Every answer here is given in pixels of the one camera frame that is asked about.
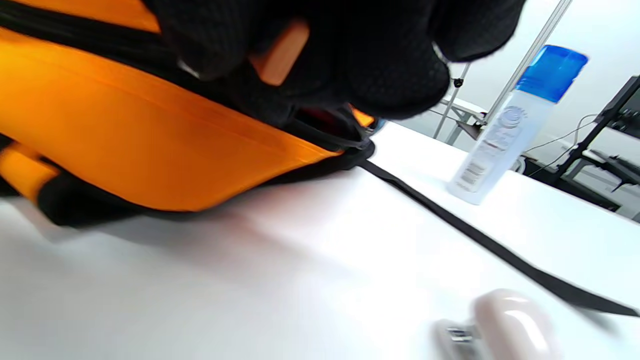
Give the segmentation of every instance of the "black mesh fabric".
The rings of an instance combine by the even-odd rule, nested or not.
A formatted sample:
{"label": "black mesh fabric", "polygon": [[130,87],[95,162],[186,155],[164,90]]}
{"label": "black mesh fabric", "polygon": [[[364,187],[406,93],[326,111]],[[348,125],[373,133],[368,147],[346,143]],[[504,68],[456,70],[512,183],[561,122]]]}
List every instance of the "black mesh fabric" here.
{"label": "black mesh fabric", "polygon": [[[449,87],[449,61],[471,61],[512,36],[525,0],[144,0],[163,36],[203,81],[224,81],[247,114],[273,125],[297,106],[346,102],[405,119]],[[303,18],[310,38],[285,82],[269,86],[249,65]]]}

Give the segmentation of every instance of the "white stapler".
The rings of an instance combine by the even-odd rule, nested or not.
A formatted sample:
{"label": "white stapler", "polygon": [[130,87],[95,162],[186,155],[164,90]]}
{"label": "white stapler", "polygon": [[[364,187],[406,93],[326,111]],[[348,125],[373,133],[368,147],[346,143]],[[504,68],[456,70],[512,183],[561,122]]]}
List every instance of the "white stapler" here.
{"label": "white stapler", "polygon": [[476,299],[469,323],[440,320],[437,340],[450,360],[560,360],[550,318],[512,290]]}

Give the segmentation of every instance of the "spray can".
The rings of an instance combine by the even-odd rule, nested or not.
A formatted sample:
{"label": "spray can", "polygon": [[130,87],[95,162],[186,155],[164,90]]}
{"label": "spray can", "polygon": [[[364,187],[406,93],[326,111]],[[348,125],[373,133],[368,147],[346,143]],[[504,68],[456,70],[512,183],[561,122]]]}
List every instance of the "spray can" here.
{"label": "spray can", "polygon": [[488,119],[447,190],[480,204],[542,129],[587,61],[583,54],[564,47],[543,47],[504,104]]}

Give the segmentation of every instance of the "orange bag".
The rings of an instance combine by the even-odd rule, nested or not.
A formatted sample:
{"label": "orange bag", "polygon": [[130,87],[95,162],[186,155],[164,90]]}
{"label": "orange bag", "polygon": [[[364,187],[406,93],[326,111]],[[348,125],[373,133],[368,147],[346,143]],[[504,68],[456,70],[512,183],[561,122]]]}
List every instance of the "orange bag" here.
{"label": "orange bag", "polygon": [[56,224],[201,211],[373,153],[377,121],[357,111],[336,136],[308,114],[277,129],[229,108],[137,0],[0,0],[3,14],[0,177]]}

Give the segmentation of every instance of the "cable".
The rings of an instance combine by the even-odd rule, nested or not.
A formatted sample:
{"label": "cable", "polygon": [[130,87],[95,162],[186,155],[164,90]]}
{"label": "cable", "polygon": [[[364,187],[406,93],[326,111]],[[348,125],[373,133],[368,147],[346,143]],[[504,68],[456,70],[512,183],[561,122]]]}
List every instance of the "cable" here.
{"label": "cable", "polygon": [[574,142],[575,142],[575,143],[578,143],[578,141],[577,141],[577,139],[578,139],[578,131],[580,131],[580,129],[582,129],[583,127],[587,127],[587,126],[589,126],[589,125],[593,124],[593,121],[592,121],[592,122],[590,122],[589,124],[584,124],[583,126],[580,126],[580,125],[582,125],[582,122],[584,121],[584,119],[586,119],[586,118],[588,118],[588,117],[591,117],[591,116],[598,116],[598,114],[589,114],[589,115],[584,116],[582,119],[580,119],[580,122],[578,122],[578,126],[577,126],[577,128],[576,128],[575,130],[573,130],[573,131],[571,131],[571,132],[569,132],[569,133],[566,133],[566,134],[565,134],[564,136],[562,136],[562,137],[559,137],[559,138],[557,138],[557,139],[553,139],[553,140],[551,140],[551,141],[549,141],[549,142],[545,142],[545,143],[544,143],[544,144],[542,144],[542,145],[534,146],[534,147],[532,147],[531,149],[529,149],[529,150],[527,150],[527,151],[525,151],[525,152],[529,152],[529,151],[531,151],[531,150],[533,150],[533,149],[537,149],[538,147],[543,147],[543,146],[548,145],[548,144],[550,144],[550,143],[552,143],[552,142],[556,142],[556,141],[558,141],[558,140],[562,140],[562,139],[566,138],[567,136],[569,136],[569,135],[571,135],[571,134],[573,134],[573,133],[575,133]]}
{"label": "cable", "polygon": [[586,119],[586,118],[588,118],[588,117],[592,117],[592,116],[598,116],[598,114],[589,114],[589,115],[585,115],[585,116],[583,116],[583,118],[582,118],[582,119],[580,119],[580,121],[578,122],[578,126],[575,128],[575,130],[571,131],[570,133],[568,133],[568,134],[566,134],[566,135],[564,135],[564,136],[562,136],[562,137],[560,137],[560,138],[553,139],[553,140],[551,140],[551,141],[549,141],[549,142],[546,142],[546,143],[544,143],[544,144],[542,144],[542,145],[538,145],[538,146],[532,147],[531,149],[527,150],[526,152],[529,152],[529,151],[531,151],[531,150],[533,150],[533,149],[537,149],[538,147],[543,147],[543,146],[545,146],[545,145],[548,145],[548,144],[550,144],[550,143],[552,143],[552,142],[556,142],[556,141],[558,141],[558,140],[561,140],[561,139],[563,139],[563,138],[566,138],[567,136],[569,136],[569,135],[571,135],[571,134],[575,133],[575,136],[573,137],[573,145],[571,145],[571,146],[569,147],[569,149],[565,150],[565,151],[564,151],[562,154],[560,154],[560,156],[558,156],[554,161],[551,161],[550,163],[546,164],[545,166],[543,166],[543,167],[541,167],[541,168],[537,169],[536,171],[532,172],[532,173],[531,173],[531,174],[529,174],[528,176],[529,176],[529,177],[532,177],[533,175],[537,174],[538,172],[541,172],[542,170],[545,170],[545,169],[546,169],[546,168],[548,168],[549,166],[553,165],[556,161],[560,160],[560,159],[561,159],[561,158],[562,158],[562,157],[563,157],[567,152],[570,152],[570,151],[573,149],[573,147],[574,147],[574,146],[576,146],[576,145],[578,144],[578,132],[580,131],[580,129],[582,129],[582,128],[583,128],[583,127],[585,127],[585,126],[588,126],[588,125],[593,124],[595,120],[594,120],[594,121],[591,121],[589,124],[584,124],[584,125],[582,125],[582,122],[584,121],[584,119]]}

